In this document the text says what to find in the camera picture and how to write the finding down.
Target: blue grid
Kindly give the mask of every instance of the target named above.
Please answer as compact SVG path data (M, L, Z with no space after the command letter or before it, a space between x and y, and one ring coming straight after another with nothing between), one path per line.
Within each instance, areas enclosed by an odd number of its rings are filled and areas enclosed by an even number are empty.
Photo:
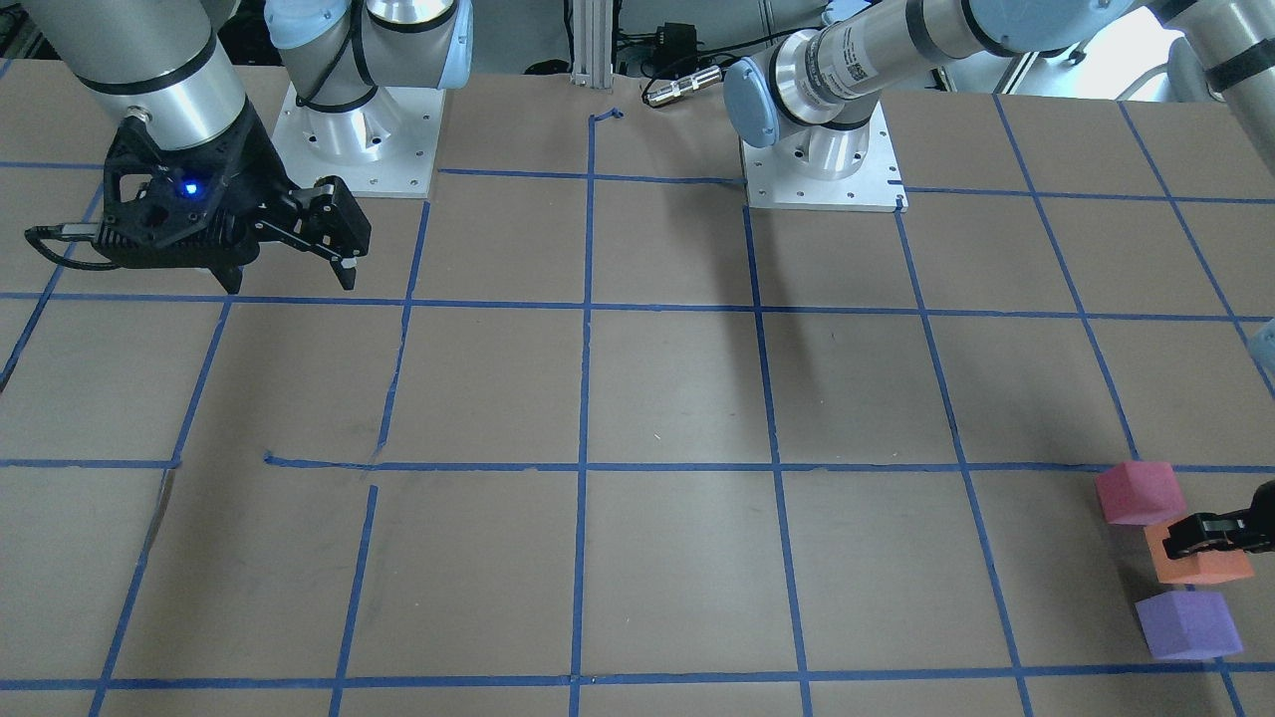
M8 71L11 63L5 63L0 66L0 78ZM323 461L307 461L307 459L295 459L295 458L279 458L268 454L265 457L265 463L272 466L280 466L288 468L325 468L325 467L338 467L349 468L358 471L419 471L419 472L432 472L432 471L521 471L527 468L539 468L546 471L575 471L578 473L578 505L576 505L576 547L575 547L575 569L574 569L574 589L572 589L572 637L571 637L571 672L570 675L529 675L529 676L481 676L481 675L455 675L455 676L394 676L394 677L347 677L346 669L348 666L349 651L353 640L353 630L356 628L358 602L361 596L362 577L366 569L367 552L372 536L372 527L375 521L375 508L377 489L376 486L370 486L363 531L358 546L358 559L356 563L356 572L353 578L353 584L351 588L351 600L347 610L346 625L343 630L340 652L338 654L337 670L333 677L305 677L305 679L241 679L241 677L228 677L228 679L116 679L113 677L115 662L119 657L120 647L122 646L124 635L127 630L129 620L131 616L133 607L136 601L136 595L140 588L145 565L148 559L148 547L143 546L143 550L138 558L136 566L134 569L133 578L130 580L129 591L121 609L121 615L112 638L112 643L103 663L102 674L97 680L0 680L0 690L92 690L94 693L93 704L89 711L89 716L94 717L99 713L105 695L110 690L152 690L152 689L330 689L332 690L332 703L330 714L339 714L340 699L344 690L348 689L376 689L376 688L444 688L444 686L558 686L569 688L570 699L570 714L575 717L579 713L579 689L581 684L589 685L616 685L616 684L643 684L643 685L655 685L655 684L709 684L709 683L797 683L802 693L802 707L803 714L812 714L812 707L810 700L810 685L812 683L825 683L825 681L881 681L881 680L937 680L937 679L1014 679L1019 686L1019 693L1023 703L1023 711L1025 716L1031 714L1030 695L1028 694L1028 677L1044 677L1044 676L1080 676L1080 675L1131 675L1131 674L1218 674L1227 689L1233 707L1235 709L1237 717L1244 714L1243 707L1239 703L1238 694L1234 689L1232 674L1235 672L1275 672L1275 662L1225 662L1218 660L1215 662L1202 662L1202 663L1145 663L1145 665L1060 665L1060 666L1024 666L1021 665L1014 640L1014 632L1009 619L1009 611L1005 603L1003 595L1001 593L1000 580L996 573L994 558L989 542L987 540L986 527L982 519L982 512L978 503L978 495L974 490L972 481L972 473L979 471L1080 471L1080 472L1099 472L1109 466L1105 464L1085 464L1085 466L1071 466L1071 464L1056 464L1056 463L1037 463L1037 462L1019 462L1019 463L969 463L965 459L964 449L960 441L960 434L958 427L958 420L955 411L951 404L950 394L947 392L946 378L943 375L942 361L937 344L933 338L933 332L931 328L932 316L1006 316L1006 318L1037 318L1037 319L1070 319L1080 320L1086 329L1086 334L1091 342L1095 360L1103 371L1104 380L1107 381L1108 389L1111 392L1112 402L1121 415L1122 429L1125 430L1126 439L1128 441L1130 453L1132 457L1137 457L1137 449L1133 441L1132 432L1128 427L1128 422L1123 416L1121 410L1119 395L1116 390L1113 379L1107 370L1105 361L1102 355L1102 350L1098 346L1096 338L1090 328L1089 322L1091 319L1109 319L1109 320L1159 320L1159 322L1213 322L1213 323L1230 323L1235 327L1237 332L1243 338L1243 328L1241 322L1265 322L1270 316L1239 316L1235 315L1227 301L1225 295L1213 274L1204 253L1201 251L1198 244L1183 218L1179 204L1182 203L1221 203L1221 204L1275 204L1275 199L1232 199L1232 198L1214 198L1214 196L1193 196L1183 198L1174 196L1170 194L1168 185L1164 182L1159 168L1155 166L1150 152L1146 149L1141 135L1137 131L1136 125L1132 119L1125 112L1125 119L1128 122L1130 130L1133 138L1139 143L1144 152L1149 165L1153 168L1160 186L1164 189L1163 196L1148 196L1148 195L1108 195L1108 194L1079 194L1079 193L1043 193L1034 188L1028 167L1019 152L1016 140L1014 138L1012 128L1005 116L1003 108L1000 101L996 100L997 110L1001 115L1002 122L1005 124L1006 134L1014 148L1015 156L1020 163L1024 179L1028 184L1028 191L1012 191L1012 190L975 190L964 188L924 188L924 186L909 186L909 191L917 193L951 193L951 194L982 194L982 195L1014 195L1014 196L1030 196L1037 209L1040 214L1040 219L1046 231L1049 236L1051 244L1054 249L1056 256L1060 262L1060 267L1063 270L1065 278L1067 279L1068 290L1072 293L1076 311L1062 313L1062 311L968 311L968 310L935 310L928 309L924 305L924 297L922 293L922 287L919 278L915 272L915 267L912 260L912 251L908 244L907 228L904 225L904 218L901 213L895 213L895 219L899 230L900 242L904 250L905 260L908 264L909 278L913 285L913 291L915 296L915 307L836 307L836 306L765 306L761 302L759 279L757 279L757 265L756 256L752 242L751 231L751 218L748 216L747 208L743 211L743 225L745 235L747 241L748 251L748 268L750 278L752 282L752 305L720 305L720 306L699 306L699 305L644 305L644 304L593 304L592 302L592 273L593 273L593 211L594 211L594 188L598 181L636 181L636 182L660 182L660 184L740 184L740 180L725 179L725 177L648 177L648 176L629 176L629 175L598 175L594 171L594 135L595 125L609 117L621 116L618 111L612 110L601 116L589 117L589 161L588 172L585 174L570 174L570 172L516 172L516 171L491 171L491 170L440 170L442 174L467 174L467 175L484 175L484 176L515 176L515 177L551 177L551 179L578 179L588 182L588 204L586 204L586 237L585 237L585 293L584 301L580 304L572 302L516 302L516 301L442 301L442 300L419 300L414 299L414 285L417 269L419 268L426 225L428 219L428 204L425 204L419 231L417 237L416 254L413 258L412 274L409 278L408 288L405 296L402 301L399 300L384 300L384 299L348 299L348 297L334 297L334 299L310 299L310 297L264 297L264 296L235 296L235 297L214 297L214 296L178 296L178 295L108 295L108 293L57 293L56 283L60 277L61 269L55 269L48 279L45 290L40 293L34 292L0 292L0 300L37 300L37 307L33 310L28 325L23 332L19 343L14 347L9 361L5 366L4 378L11 374L13 369L17 366L22 350L24 348L31 334L36 330L43 307L48 301L161 301L161 302L219 302L222 304L222 310L217 325L213 330L213 336L209 339L209 346L205 352L205 357L196 380L195 388L193 390L190 402L187 404L187 411L185 420L182 422L181 430L176 445L173 448L172 458L170 461L94 461L94 459L41 459L41 458L0 458L0 467L3 466L28 466L28 467L45 467L45 468L57 468L57 467L83 467L83 468L145 468L145 469L170 469L176 467L181 461L181 452L185 445L186 438L189 436L190 426L198 410L200 398L203 395L204 387L207 384L208 373L212 367L212 362L215 357L217 347L221 342L222 333L226 327L226 322L229 319L232 307L236 304L301 304L301 305L377 305L377 306L400 306L403 310L402 318L402 342L399 347L399 353L395 360L394 379L391 381L390 389L386 393L385 401L385 413L382 417L381 431L379 434L377 449L374 452L372 461L368 463L340 463L340 462L323 462ZM42 163L42 162L0 162L0 167L38 167L38 168L97 168L93 165L73 165L73 163ZM93 205L98 202L101 191L93 199ZM1070 272L1066 267L1066 260L1062 255L1061 248L1053 236L1052 227L1049 226L1048 216L1044 212L1042 198L1084 198L1084 199L1119 199L1119 200L1144 200L1144 202L1168 202L1173 207L1176 216L1178 217L1187 241L1191 244L1196 256L1198 258L1201 267L1210 278L1221 304L1227 311L1225 315L1158 315L1158 314L1091 314L1086 313L1084 305L1080 300L1079 291L1075 283L1071 281ZM85 221L88 216L92 214L93 205L85 211ZM579 447L579 459L576 463L379 463L376 462L376 455L381 447L384 447L388 439L390 417L393 413L397 379L402 369L404 343L407 338L407 332L411 322L412 309L416 306L465 306L465 307L511 307L511 309L527 309L527 310L581 310L584 313L583 332L583 355L581 355L581 406L580 406L580 447ZM771 461L769 463L595 463L588 461L586 454L586 439L588 439L588 389L589 389L589 333L590 333L590 318L593 310L622 310L622 311L737 311L737 313L752 313L756 323L757 332L757 347L761 360L761 380L764 397L766 403L766 418L768 418L768 432L770 440ZM933 362L933 369L936 378L938 380L940 392L943 398L945 412L949 420L949 427L952 436L952 445L956 452L956 463L927 463L927 464L805 464L805 463L784 463L780 458L778 431L775 426L774 417L774 403L770 390L770 376L769 376L769 358L766 353L765 342L765 322L764 316L766 314L780 314L780 313L831 313L831 314L887 314L887 315L914 315L922 322L927 344L929 347L931 358ZM1262 380L1266 383L1267 389L1271 389L1270 379L1262 374ZM585 496L586 496L586 475L588 471L757 471L757 472L770 472L775 481L775 498L776 498L776 510L778 521L780 528L780 540L783 542L783 556L785 568L785 582L789 597L789 609L793 624L793 637L794 647L797 651L797 670L796 671L770 671L770 672L699 672L699 674L621 674L621 675L604 675L604 676L588 676L581 674L580 665L580 652L581 652L581 633L583 633L583 598L584 598L584 526L585 526ZM806 666L803 637L801 628L801 612L797 600L797 575L794 574L792 564L792 552L787 531L787 510L784 501L784 487L783 487L783 473L785 472L801 472L801 471L813 471L813 469L827 469L834 472L899 472L899 471L929 471L929 472L960 472L966 487L966 495L970 503L970 509L975 521L978 529L980 547L986 559L988 578L992 583L993 595L997 601L997 609L1001 617L1002 628L1005 632L1006 646L1010 653L1011 666L1009 667L991 667L991 669L941 669L941 670L852 670L852 671L811 671ZM1253 475L1275 475L1275 466L1206 466L1206 464L1182 464L1176 466L1178 472L1183 473L1253 473Z

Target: orange cube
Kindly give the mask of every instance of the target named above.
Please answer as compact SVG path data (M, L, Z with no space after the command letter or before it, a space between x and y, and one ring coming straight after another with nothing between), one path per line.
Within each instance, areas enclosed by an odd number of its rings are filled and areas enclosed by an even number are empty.
M1253 577L1253 565L1248 561L1248 554L1242 550L1227 552L1210 550L1177 560L1169 559L1169 554L1164 550L1164 538L1169 537L1169 526L1179 519L1173 518L1142 528L1146 546L1151 550L1151 561L1155 563L1155 577L1162 583L1215 586Z

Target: metal base plate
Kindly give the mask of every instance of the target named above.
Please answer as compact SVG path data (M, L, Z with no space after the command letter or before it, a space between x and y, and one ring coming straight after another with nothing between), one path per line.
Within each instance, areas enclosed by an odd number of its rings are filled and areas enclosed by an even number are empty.
M908 194L903 190L899 159L877 105L870 122L872 139L859 171L843 180L817 180L797 171L792 157L778 147L757 149L741 143L748 180L748 205L757 209L825 209L833 212L894 212Z
M442 129L445 92L419 87L386 87L382 91L389 92L408 117L412 117L413 124L407 131L412 133L414 142L405 144L414 149L366 165L338 165L311 151L305 130L300 126L297 92L288 85L279 121L270 137L288 170L288 177L309 188L319 177L337 175L346 180L354 196L428 198L433 158L439 149L439 130Z

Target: stacked blocks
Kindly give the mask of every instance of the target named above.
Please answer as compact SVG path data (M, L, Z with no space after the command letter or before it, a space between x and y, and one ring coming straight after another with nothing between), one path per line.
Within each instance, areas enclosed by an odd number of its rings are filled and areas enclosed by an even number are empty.
M1155 577L1162 583L1215 586L1253 577L1253 564L1248 561L1248 554L1242 550L1229 552L1209 550L1177 560L1169 559L1164 551L1164 538L1169 537L1169 526L1174 522L1176 519L1169 519L1144 528L1146 546L1151 550L1151 561L1155 563Z
M1103 515L1112 524L1150 526L1187 512L1168 463L1127 461L1098 476L1096 484Z
M1213 660L1244 649L1219 592L1167 592L1136 607L1156 660Z

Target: purple cube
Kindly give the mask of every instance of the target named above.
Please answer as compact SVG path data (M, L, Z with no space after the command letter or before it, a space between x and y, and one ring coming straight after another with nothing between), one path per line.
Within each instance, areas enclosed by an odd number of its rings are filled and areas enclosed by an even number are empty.
M1220 592L1173 591L1137 602L1146 646L1156 660L1213 660L1243 652Z
M1151 526L1187 512L1173 466L1126 461L1098 476L1098 501L1108 523Z

